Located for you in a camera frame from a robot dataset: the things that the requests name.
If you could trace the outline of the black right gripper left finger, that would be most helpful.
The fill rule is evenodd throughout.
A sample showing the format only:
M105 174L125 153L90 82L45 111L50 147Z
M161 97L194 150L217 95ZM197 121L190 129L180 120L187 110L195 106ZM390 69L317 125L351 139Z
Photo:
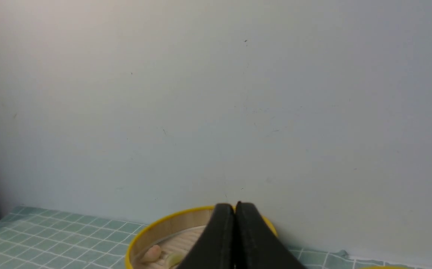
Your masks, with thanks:
M232 254L235 214L227 203L214 207L209 223L187 253L179 269L233 269Z

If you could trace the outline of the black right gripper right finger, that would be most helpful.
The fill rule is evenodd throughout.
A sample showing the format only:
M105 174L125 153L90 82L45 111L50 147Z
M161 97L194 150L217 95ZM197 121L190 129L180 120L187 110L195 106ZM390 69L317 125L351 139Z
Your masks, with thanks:
M304 269L266 225L253 203L235 207L236 269Z

